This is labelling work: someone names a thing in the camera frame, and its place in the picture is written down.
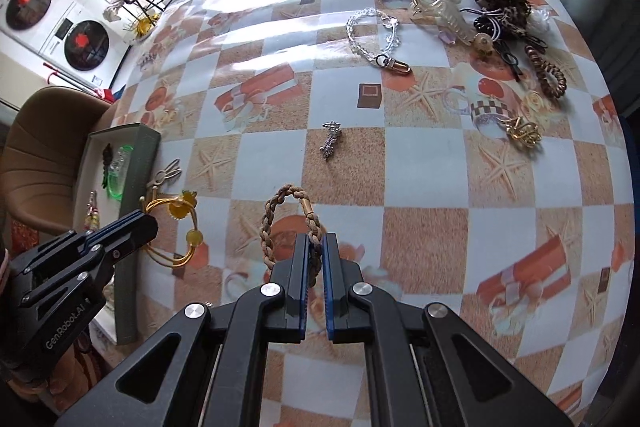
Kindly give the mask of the beige rabbit hair clip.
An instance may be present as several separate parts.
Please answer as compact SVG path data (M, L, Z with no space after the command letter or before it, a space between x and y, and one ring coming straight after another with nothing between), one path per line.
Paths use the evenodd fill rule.
M180 159L175 158L169 161L168 164L153 174L150 181L146 184L146 188L151 190L153 187L160 187L167 182L171 182L173 179L181 176L182 169L180 168Z

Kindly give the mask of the green plastic bangle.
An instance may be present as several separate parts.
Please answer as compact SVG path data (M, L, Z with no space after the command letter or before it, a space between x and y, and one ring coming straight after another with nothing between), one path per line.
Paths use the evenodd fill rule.
M112 199L121 200L124 195L127 171L134 148L125 144L120 146L107 169L106 189Z

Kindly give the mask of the small silver rhinestone clip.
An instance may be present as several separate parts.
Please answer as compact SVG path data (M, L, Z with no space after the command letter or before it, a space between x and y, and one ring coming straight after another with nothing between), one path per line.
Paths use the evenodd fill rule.
M341 139L342 126L339 122L331 120L322 124L328 135L326 141L319 148L320 153L325 161L328 161L335 153L337 143Z

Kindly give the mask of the lower white washing machine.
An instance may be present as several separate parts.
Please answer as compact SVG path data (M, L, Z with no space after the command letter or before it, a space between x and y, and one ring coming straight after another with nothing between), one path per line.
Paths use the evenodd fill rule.
M40 53L87 86L110 89L128 44L99 17L73 3L53 26Z

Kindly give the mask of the small silver pearl charm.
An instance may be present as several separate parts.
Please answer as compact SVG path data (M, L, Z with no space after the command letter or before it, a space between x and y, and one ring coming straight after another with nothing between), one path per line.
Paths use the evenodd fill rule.
M124 153L118 152L111 163L111 176L113 179L119 180L124 173L127 157Z

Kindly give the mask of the brown leather chair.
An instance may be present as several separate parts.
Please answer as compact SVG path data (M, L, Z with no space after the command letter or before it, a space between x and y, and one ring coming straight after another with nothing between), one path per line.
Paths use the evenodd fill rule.
M1 195L12 218L50 235L73 228L74 187L88 136L107 128L115 109L58 86L23 104L1 155Z

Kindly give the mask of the black small claw clip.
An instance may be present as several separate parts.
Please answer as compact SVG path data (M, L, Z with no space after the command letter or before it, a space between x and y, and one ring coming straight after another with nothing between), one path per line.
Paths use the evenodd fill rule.
M113 147L111 143L107 143L104 150L102 150L102 164L103 164L103 176L102 187L107 188L108 169L111 167L111 163L114 158Z

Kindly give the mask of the dark green tray box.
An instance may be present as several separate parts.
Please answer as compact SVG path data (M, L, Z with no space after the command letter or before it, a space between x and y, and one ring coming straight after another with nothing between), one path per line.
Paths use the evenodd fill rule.
M158 226L142 212L160 134L144 124L122 126L88 135L74 190L73 229L85 231L91 199L96 201L99 230L88 244L100 247L99 266L91 271L107 300L96 319L116 345L133 343L137 326L137 252L155 239Z

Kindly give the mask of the clear plastic hair claw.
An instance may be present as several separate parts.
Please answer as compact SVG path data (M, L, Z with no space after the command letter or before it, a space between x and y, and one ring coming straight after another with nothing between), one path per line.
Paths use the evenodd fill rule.
M464 19L454 0L411 0L411 18L414 22L429 17L454 38L454 42L472 46L476 30Z

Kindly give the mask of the checkered patterned tablecloth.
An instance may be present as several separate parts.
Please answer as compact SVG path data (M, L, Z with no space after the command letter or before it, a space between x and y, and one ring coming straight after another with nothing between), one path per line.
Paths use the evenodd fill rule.
M402 0L169 8L122 65L115 120L160 132L157 167L180 159L163 191L198 195L204 242L177 270L141 258L139 333L262 283L265 201L292 183L368 282L445 303L580 423L623 326L634 194L599 67L560 0L532 2L568 81L559 102Z

